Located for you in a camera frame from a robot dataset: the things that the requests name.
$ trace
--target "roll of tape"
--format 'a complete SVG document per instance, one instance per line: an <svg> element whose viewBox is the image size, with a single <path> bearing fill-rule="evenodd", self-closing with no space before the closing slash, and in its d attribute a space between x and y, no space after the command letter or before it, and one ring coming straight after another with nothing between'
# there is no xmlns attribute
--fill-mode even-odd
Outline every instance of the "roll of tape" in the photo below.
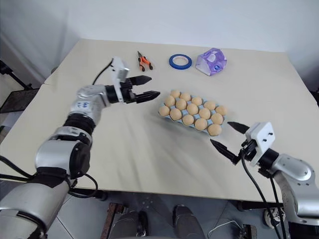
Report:
<svg viewBox="0 0 319 239"><path fill-rule="evenodd" d="M184 59L187 61L187 64L185 65L177 65L174 63L174 60L177 59L177 58L181 58L181 59ZM178 70L185 70L187 68L189 68L191 66L191 58L189 56L186 56L186 55L183 55L183 54L175 54L175 55L172 55L170 58L169 58L169 64L171 67L175 68L175 69L178 69Z"/></svg>

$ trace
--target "egg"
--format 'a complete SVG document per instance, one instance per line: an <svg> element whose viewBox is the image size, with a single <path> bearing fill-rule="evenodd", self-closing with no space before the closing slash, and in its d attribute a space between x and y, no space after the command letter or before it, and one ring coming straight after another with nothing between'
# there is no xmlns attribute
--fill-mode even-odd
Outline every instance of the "egg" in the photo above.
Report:
<svg viewBox="0 0 319 239"><path fill-rule="evenodd" d="M221 133L221 126L219 124L211 124L208 128L207 131L210 136L216 136Z"/></svg>
<svg viewBox="0 0 319 239"><path fill-rule="evenodd" d="M168 115L169 115L169 107L167 107L167 106L161 106L161 107L159 108L159 114L160 114L161 116L168 116Z"/></svg>
<svg viewBox="0 0 319 239"><path fill-rule="evenodd" d="M180 111L185 110L186 106L187 106L187 103L184 99L179 99L175 105L175 107L178 108Z"/></svg>
<svg viewBox="0 0 319 239"><path fill-rule="evenodd" d="M173 96L168 96L168 97L166 97L164 103L168 107L173 106L173 105L175 105L175 98Z"/></svg>
<svg viewBox="0 0 319 239"><path fill-rule="evenodd" d="M203 103L203 100L201 99L201 97L194 97L193 99L191 99L191 102L199 106Z"/></svg>
<svg viewBox="0 0 319 239"><path fill-rule="evenodd" d="M227 108L225 106L218 106L215 111L220 113L222 116L227 114Z"/></svg>
<svg viewBox="0 0 319 239"><path fill-rule="evenodd" d="M191 115L185 115L182 119L184 125L191 125L194 123L194 117Z"/></svg>
<svg viewBox="0 0 319 239"><path fill-rule="evenodd" d="M215 124L222 124L223 123L223 116L220 114L220 113L215 113L215 114L213 114L212 116L211 116L211 118L210 118L212 121L213 121L213 123L215 123Z"/></svg>
<svg viewBox="0 0 319 239"><path fill-rule="evenodd" d="M187 106L187 111L188 111L188 113L189 113L190 115L193 116L193 115L195 115L195 114L198 113L198 107L197 107L197 105L191 103L191 104L189 104L189 105Z"/></svg>
<svg viewBox="0 0 319 239"><path fill-rule="evenodd" d="M190 94L189 93L181 93L179 96L181 99L184 99L186 101L190 101Z"/></svg>
<svg viewBox="0 0 319 239"><path fill-rule="evenodd" d="M210 111L213 111L216 107L216 103L214 101L206 101L204 107L208 108Z"/></svg>
<svg viewBox="0 0 319 239"><path fill-rule="evenodd" d="M180 120L181 119L181 112L179 109L174 108L170 111L169 116L171 117L171 119L173 121Z"/></svg>
<svg viewBox="0 0 319 239"><path fill-rule="evenodd" d="M199 118L195 121L195 128L197 130L204 130L207 127L207 120L203 119L203 118Z"/></svg>
<svg viewBox="0 0 319 239"><path fill-rule="evenodd" d="M173 96L174 98L178 98L180 96L180 91L172 90L170 92L170 95Z"/></svg>
<svg viewBox="0 0 319 239"><path fill-rule="evenodd" d="M210 111L207 108L202 108L199 110L199 116L204 118L204 119L209 119L210 118Z"/></svg>

